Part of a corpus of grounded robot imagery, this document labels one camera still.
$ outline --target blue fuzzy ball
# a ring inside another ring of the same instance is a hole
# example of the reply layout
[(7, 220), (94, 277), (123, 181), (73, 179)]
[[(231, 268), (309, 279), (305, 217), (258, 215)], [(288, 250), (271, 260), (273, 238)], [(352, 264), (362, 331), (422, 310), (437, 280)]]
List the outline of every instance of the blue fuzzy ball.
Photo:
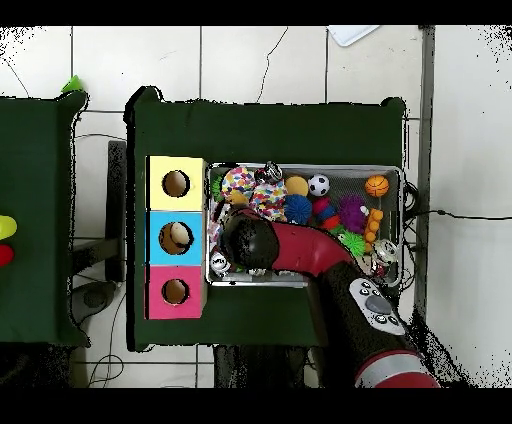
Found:
[(313, 205), (307, 197), (300, 194), (289, 194), (284, 200), (284, 215), (291, 222), (306, 224), (313, 212)]

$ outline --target soccer ball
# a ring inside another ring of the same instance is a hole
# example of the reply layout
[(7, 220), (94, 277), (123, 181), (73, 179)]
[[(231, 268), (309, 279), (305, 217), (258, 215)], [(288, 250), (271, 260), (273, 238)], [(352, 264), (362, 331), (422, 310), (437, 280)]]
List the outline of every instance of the soccer ball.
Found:
[(308, 180), (308, 187), (313, 196), (323, 196), (329, 191), (329, 180), (325, 175), (316, 174)]

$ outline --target blue box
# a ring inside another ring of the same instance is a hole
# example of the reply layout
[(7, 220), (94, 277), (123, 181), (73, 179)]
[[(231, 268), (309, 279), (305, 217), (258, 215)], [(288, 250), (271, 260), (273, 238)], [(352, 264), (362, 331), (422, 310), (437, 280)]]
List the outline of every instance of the blue box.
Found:
[[(151, 265), (201, 265), (203, 255), (203, 214), (202, 212), (149, 212), (149, 263)], [(194, 241), (190, 248), (181, 255), (170, 255), (160, 246), (160, 230), (170, 222), (182, 222), (192, 231)]]

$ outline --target green spiky ball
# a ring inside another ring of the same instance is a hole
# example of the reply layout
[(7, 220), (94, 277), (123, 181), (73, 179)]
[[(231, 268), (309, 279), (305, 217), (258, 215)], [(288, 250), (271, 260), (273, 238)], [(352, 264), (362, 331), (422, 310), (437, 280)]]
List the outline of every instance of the green spiky ball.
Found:
[(336, 227), (334, 227), (332, 230), (329, 230), (329, 232), (330, 232), (334, 237), (338, 237), (339, 235), (341, 235), (341, 234), (344, 234), (344, 233), (345, 233), (345, 227), (343, 227), (343, 225), (341, 225), (341, 224), (338, 224), (338, 225), (336, 225)]
[(217, 175), (211, 185), (213, 200), (215, 200), (216, 202), (220, 202), (223, 199), (222, 194), (220, 194), (222, 180), (222, 175)]
[(341, 238), (341, 244), (345, 246), (354, 256), (364, 255), (364, 239), (361, 234), (345, 231)]

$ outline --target green object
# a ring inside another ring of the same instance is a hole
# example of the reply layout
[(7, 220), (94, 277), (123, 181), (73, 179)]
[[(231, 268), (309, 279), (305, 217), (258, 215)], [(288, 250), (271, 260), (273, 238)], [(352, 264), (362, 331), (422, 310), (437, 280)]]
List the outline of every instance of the green object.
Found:
[(128, 280), (130, 347), (156, 343), (316, 345), (306, 289), (210, 287), (200, 319), (146, 320), (144, 308), (144, 175), (147, 155), (202, 157), (208, 163), (391, 165), (402, 163), (405, 105), (219, 104), (163, 102), (141, 87), (127, 104), (128, 186), (135, 184), (135, 274)]
[(73, 75), (66, 85), (62, 87), (62, 93), (67, 93), (68, 91), (84, 91), (82, 81), (76, 75)]
[(336, 227), (334, 227), (332, 230), (329, 230), (329, 232), (334, 236), (338, 237), (339, 235), (345, 233), (345, 227), (341, 224), (338, 224)]
[(86, 346), (69, 317), (72, 125), (85, 92), (0, 98), (0, 213), (16, 260), (0, 268), (0, 342)]
[(341, 235), (341, 244), (356, 257), (364, 255), (364, 239), (361, 234), (345, 231)]
[(11, 237), (16, 232), (16, 221), (10, 216), (0, 216), (0, 240)]
[(222, 180), (222, 175), (217, 175), (217, 177), (215, 177), (212, 183), (213, 200), (215, 200), (216, 202), (220, 202), (222, 200), (222, 195), (220, 194)]

